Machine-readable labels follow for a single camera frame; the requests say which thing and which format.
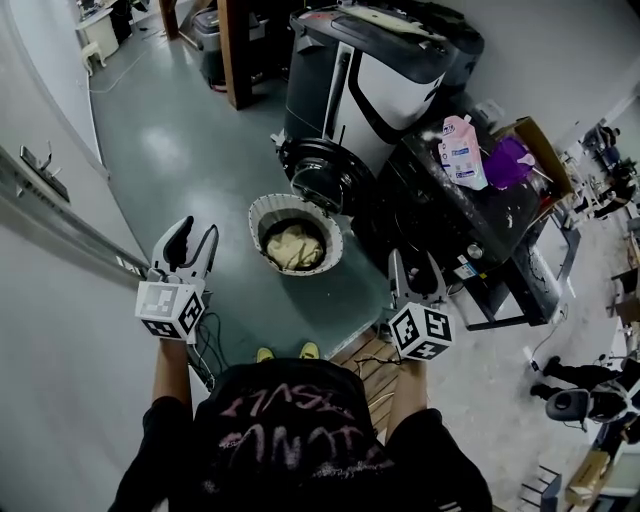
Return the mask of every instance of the purple bag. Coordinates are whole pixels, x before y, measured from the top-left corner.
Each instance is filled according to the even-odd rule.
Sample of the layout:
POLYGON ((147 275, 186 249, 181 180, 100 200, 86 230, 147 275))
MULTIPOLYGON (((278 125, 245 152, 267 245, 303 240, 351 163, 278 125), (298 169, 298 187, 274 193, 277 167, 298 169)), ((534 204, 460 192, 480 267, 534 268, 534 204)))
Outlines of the purple bag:
POLYGON ((498 142, 491 156, 483 162, 484 174, 491 185, 504 190, 520 183, 531 173, 531 165, 519 163, 529 150, 515 137, 507 136, 498 142))

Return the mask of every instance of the white bucket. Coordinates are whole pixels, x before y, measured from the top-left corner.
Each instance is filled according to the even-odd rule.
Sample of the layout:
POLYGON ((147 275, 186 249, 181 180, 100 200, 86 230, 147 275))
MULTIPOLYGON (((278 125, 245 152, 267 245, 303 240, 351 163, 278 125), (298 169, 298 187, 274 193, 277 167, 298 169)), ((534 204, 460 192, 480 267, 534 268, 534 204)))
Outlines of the white bucket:
POLYGON ((344 242, 338 224, 315 204, 292 194, 269 194, 256 199, 249 208, 249 229, 256 249, 281 274, 288 276, 312 276, 334 267, 342 257, 344 242), (320 264, 309 270, 281 268, 267 254, 263 245, 269 228, 289 219, 312 222, 324 237, 325 253, 320 264))

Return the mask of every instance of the gray floor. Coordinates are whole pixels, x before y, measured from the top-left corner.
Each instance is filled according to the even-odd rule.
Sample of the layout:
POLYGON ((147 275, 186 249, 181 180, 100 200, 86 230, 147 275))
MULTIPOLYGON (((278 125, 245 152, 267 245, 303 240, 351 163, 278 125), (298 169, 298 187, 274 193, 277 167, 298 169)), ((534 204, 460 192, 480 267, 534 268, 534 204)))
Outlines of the gray floor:
MULTIPOLYGON (((159 43, 157 35, 141 41, 138 34, 92 80, 94 89, 108 88, 154 47, 111 92, 94 94, 105 163, 134 234, 149 253, 182 216, 220 226, 209 285, 231 362, 249 361, 261 342, 281 355, 294 354, 302 338, 325 350, 335 347, 377 316, 386 301, 384 280, 351 239, 332 271, 280 276, 256 253, 247 228, 256 197, 288 188, 269 140, 282 126, 284 85, 265 84, 263 101, 237 113, 205 86, 184 44, 155 48, 159 43)), ((481 321, 480 311, 465 292, 450 305, 456 347, 429 365, 429 395, 505 510, 516 509, 520 483, 531 479, 538 463, 562 472, 566 483, 588 449, 586 435, 548 420, 543 402, 528 395, 538 376, 524 350, 553 332, 537 354, 542 363, 559 354, 567 364, 588 364, 608 352, 615 329, 605 311, 613 296, 610 276, 626 268, 617 220, 613 215, 581 228, 571 274, 576 296, 565 293, 568 319, 555 332, 553 325, 468 332, 464 320, 481 321)), ((513 313, 512 307, 506 304, 502 313, 513 313)))
POLYGON ((108 90, 140 58, 92 99, 113 193, 143 251, 149 255, 186 215, 216 223, 221 239, 208 285, 229 362, 250 362, 260 345, 297 356, 303 340, 328 354, 378 317, 387 286, 350 237, 334 269, 306 278, 278 274, 255 250, 250 204, 289 191, 269 138, 282 128, 286 84, 256 87, 260 101, 236 112, 207 87, 195 51, 154 34, 157 17, 141 25, 149 30, 135 32, 91 88, 108 90))

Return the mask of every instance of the green floor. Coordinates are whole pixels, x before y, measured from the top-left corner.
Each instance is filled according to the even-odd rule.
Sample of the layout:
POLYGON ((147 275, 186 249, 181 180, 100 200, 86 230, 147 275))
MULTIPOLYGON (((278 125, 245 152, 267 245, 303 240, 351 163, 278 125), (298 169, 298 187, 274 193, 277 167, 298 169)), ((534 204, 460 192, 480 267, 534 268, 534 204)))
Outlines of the green floor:
MULTIPOLYGON (((351 236, 342 261, 313 277, 280 275, 255 250, 249 205, 289 190, 269 138, 282 128, 286 84, 255 87, 260 101, 236 112, 207 87, 196 52, 155 33, 157 17, 141 25, 149 30, 135 32, 91 80, 94 91, 108 90, 141 56, 109 92, 92 95, 112 190, 134 235, 149 255, 186 215, 218 225, 208 288, 231 364, 250 362, 260 345, 295 356, 304 340, 328 356, 378 317, 388 286, 351 236)), ((215 364, 210 353, 205 359, 215 364)))

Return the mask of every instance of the yellow shoe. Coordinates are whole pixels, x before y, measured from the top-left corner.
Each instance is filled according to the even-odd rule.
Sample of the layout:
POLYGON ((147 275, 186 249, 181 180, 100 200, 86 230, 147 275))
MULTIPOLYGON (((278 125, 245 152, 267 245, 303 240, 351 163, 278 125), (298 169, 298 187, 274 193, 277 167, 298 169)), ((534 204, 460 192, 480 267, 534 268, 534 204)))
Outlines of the yellow shoe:
POLYGON ((273 355, 273 352, 265 347, 260 347, 258 349, 258 355, 256 356, 256 363, 261 363, 262 361, 268 361, 269 359, 275 359, 276 357, 273 355))
POLYGON ((300 359, 320 359, 318 345, 311 341, 305 343, 302 352, 300 352, 300 359))

